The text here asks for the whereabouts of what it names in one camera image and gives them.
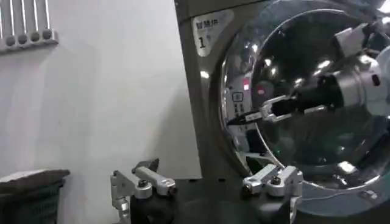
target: bolt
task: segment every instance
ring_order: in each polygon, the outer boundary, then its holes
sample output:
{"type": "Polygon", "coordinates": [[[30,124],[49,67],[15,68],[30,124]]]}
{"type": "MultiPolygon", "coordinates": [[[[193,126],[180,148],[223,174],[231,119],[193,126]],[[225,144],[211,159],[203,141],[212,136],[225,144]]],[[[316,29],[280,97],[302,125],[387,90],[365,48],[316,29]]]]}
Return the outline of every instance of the bolt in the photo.
{"type": "Polygon", "coordinates": [[[169,196],[173,196],[173,195],[175,195],[177,193],[177,188],[176,187],[170,187],[169,189],[168,189],[168,195],[169,196]]]}
{"type": "Polygon", "coordinates": [[[281,183],[281,179],[279,177],[274,177],[271,181],[271,184],[273,185],[279,185],[281,183]]]}
{"type": "Polygon", "coordinates": [[[146,180],[140,180],[138,182],[138,187],[146,187],[147,186],[147,181],[146,180]]]}
{"type": "Polygon", "coordinates": [[[252,188],[249,185],[244,185],[243,188],[241,189],[241,195],[243,197],[250,197],[252,195],[252,188]]]}

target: washing machine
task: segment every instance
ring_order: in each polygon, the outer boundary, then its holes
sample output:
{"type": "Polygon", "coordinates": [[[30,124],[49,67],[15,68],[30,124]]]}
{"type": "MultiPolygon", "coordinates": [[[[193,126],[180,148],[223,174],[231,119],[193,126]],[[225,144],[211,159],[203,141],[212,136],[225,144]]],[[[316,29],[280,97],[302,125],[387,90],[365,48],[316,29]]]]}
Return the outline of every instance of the washing machine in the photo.
{"type": "MultiPolygon", "coordinates": [[[[176,0],[175,6],[202,175],[296,166],[305,179],[296,223],[387,223],[390,114],[374,116],[358,105],[278,123],[228,127],[227,121],[311,85],[337,63],[334,35],[372,23],[390,2],[176,0]]],[[[368,42],[374,58],[390,44],[385,30],[368,42]]]]}

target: mounting fixture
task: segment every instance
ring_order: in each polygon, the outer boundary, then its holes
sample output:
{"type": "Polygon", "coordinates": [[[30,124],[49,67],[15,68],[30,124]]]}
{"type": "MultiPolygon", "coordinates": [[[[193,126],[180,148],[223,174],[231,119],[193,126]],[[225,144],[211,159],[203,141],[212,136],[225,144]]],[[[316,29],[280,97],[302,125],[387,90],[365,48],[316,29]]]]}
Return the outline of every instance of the mounting fixture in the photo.
{"type": "Polygon", "coordinates": [[[0,0],[0,54],[58,43],[48,0],[0,0]]]}

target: silver metal part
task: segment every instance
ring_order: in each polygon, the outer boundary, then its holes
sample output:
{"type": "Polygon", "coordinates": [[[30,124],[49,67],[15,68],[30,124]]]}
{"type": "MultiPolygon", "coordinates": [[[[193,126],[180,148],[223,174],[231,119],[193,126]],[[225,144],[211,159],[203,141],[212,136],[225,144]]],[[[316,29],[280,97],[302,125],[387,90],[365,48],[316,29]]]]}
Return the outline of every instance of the silver metal part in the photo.
{"type": "Polygon", "coordinates": [[[278,173],[278,167],[268,164],[262,170],[251,177],[243,180],[243,185],[247,187],[251,194],[258,194],[265,184],[278,173]]]}
{"type": "Polygon", "coordinates": [[[378,62],[362,55],[357,63],[352,63],[345,70],[336,72],[344,106],[365,105],[373,116],[389,114],[387,98],[389,86],[386,74],[380,71],[378,62]]]}
{"type": "Polygon", "coordinates": [[[276,116],[272,112],[272,104],[282,101],[282,100],[288,100],[288,96],[279,96],[270,100],[267,100],[264,102],[263,106],[260,108],[260,111],[257,113],[252,113],[250,115],[247,115],[245,117],[245,120],[247,122],[256,121],[259,119],[263,119],[263,121],[271,121],[271,122],[278,122],[282,121],[284,119],[290,118],[292,114],[285,114],[281,116],[276,116]]]}
{"type": "Polygon", "coordinates": [[[3,0],[0,8],[0,54],[59,43],[47,0],[3,0]]]}
{"type": "Polygon", "coordinates": [[[262,191],[271,196],[284,197],[291,195],[290,223],[293,223],[297,214],[297,207],[302,201],[303,173],[296,167],[288,166],[278,171],[278,167],[268,164],[254,176],[243,180],[243,186],[251,194],[259,194],[262,191]]]}
{"type": "Polygon", "coordinates": [[[363,23],[356,28],[348,28],[335,35],[342,53],[345,57],[356,55],[363,50],[363,43],[366,38],[363,28],[367,24],[363,23]]]}
{"type": "Polygon", "coordinates": [[[268,181],[266,185],[267,193],[275,197],[284,197],[288,194],[293,196],[302,195],[303,176],[296,167],[286,167],[277,175],[277,178],[280,180],[278,183],[268,181]]]}
{"type": "Polygon", "coordinates": [[[263,113],[263,120],[264,121],[272,121],[272,122],[278,122],[282,121],[284,119],[290,118],[292,114],[285,114],[282,116],[276,116],[271,110],[272,110],[272,104],[283,101],[283,100],[288,100],[288,96],[279,96],[276,98],[273,98],[271,100],[267,100],[264,102],[263,107],[261,108],[261,112],[263,113]]]}
{"type": "Polygon", "coordinates": [[[111,186],[116,188],[118,196],[131,196],[138,199],[147,199],[152,196],[152,185],[148,182],[144,186],[139,186],[140,178],[130,175],[125,177],[121,172],[116,171],[111,177],[111,186]]]}
{"type": "Polygon", "coordinates": [[[146,167],[137,168],[135,175],[142,180],[151,182],[160,195],[169,195],[169,190],[176,187],[176,182],[173,179],[165,178],[146,167]]]}

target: black basket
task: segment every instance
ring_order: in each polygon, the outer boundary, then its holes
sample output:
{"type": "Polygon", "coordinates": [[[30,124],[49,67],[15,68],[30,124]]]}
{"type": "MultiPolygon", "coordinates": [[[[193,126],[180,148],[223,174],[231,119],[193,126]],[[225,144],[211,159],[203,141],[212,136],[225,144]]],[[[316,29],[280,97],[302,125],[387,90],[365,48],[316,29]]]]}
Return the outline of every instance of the black basket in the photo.
{"type": "Polygon", "coordinates": [[[0,224],[57,223],[60,188],[64,180],[36,190],[0,195],[0,224]]]}

